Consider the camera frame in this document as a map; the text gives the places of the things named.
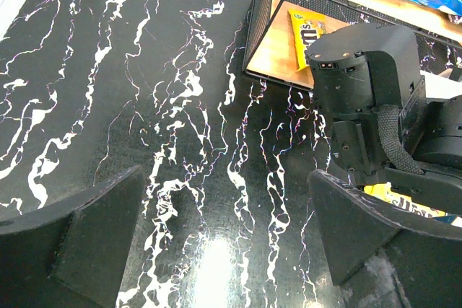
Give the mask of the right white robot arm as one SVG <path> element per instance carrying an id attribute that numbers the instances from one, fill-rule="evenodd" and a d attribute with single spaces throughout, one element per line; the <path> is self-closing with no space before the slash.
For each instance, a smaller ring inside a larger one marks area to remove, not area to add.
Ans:
<path id="1" fill-rule="evenodd" d="M 308 60 L 331 156 L 354 184 L 460 214 L 461 70 L 422 71 L 412 30 L 373 23 L 323 35 Z"/>

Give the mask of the yellow candy bag top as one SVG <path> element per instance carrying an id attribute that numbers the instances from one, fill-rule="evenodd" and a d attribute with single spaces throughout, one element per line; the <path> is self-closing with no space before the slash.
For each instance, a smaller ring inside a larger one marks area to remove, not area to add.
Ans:
<path id="1" fill-rule="evenodd" d="M 309 67 L 308 50 L 310 46 L 327 33 L 327 16 L 297 9 L 289 9 L 288 14 L 294 35 L 297 71 L 302 71 Z"/>

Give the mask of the purple candy bag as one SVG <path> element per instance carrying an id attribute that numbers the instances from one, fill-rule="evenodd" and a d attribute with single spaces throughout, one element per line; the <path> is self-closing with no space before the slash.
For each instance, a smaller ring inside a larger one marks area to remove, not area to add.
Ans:
<path id="1" fill-rule="evenodd" d="M 454 15 L 454 14 L 449 14 L 448 19 L 450 23 L 454 25 L 462 25 L 462 16 L 461 15 Z"/>

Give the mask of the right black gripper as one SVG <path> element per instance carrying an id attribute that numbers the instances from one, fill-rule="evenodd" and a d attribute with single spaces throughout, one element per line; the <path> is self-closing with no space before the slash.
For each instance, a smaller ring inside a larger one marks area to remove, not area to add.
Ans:
<path id="1" fill-rule="evenodd" d="M 414 32 L 350 25 L 317 39 L 308 60 L 335 163 L 358 186 L 388 182 L 418 204 L 459 214 L 461 97 L 427 97 Z"/>

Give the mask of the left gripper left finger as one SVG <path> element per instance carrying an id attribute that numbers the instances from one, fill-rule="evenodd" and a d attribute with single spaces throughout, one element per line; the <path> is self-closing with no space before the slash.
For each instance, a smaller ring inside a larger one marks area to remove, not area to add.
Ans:
<path id="1" fill-rule="evenodd" d="M 114 307 L 143 191 L 134 166 L 1 221 L 1 306 Z"/>

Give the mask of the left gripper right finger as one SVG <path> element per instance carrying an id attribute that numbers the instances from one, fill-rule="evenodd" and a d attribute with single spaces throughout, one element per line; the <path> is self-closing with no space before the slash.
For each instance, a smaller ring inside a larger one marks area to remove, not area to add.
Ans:
<path id="1" fill-rule="evenodd" d="M 308 176 L 346 307 L 460 307 L 461 228 L 411 214 L 322 170 Z"/>

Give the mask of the yellow candy bag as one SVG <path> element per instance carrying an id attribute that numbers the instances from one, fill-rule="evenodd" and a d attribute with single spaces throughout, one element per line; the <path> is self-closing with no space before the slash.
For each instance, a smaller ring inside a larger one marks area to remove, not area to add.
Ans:
<path id="1" fill-rule="evenodd" d="M 297 71 L 302 71 L 309 67 L 308 50 L 310 46 L 327 33 L 327 16 L 297 9 L 289 9 L 288 14 L 294 35 Z"/>
<path id="2" fill-rule="evenodd" d="M 405 211 L 423 216 L 425 218 L 443 217 L 448 215 L 444 211 L 415 203 L 412 201 L 411 197 L 407 195 L 392 191 L 391 184 L 389 182 L 378 183 L 375 185 L 366 185 L 364 186 L 364 192 Z"/>

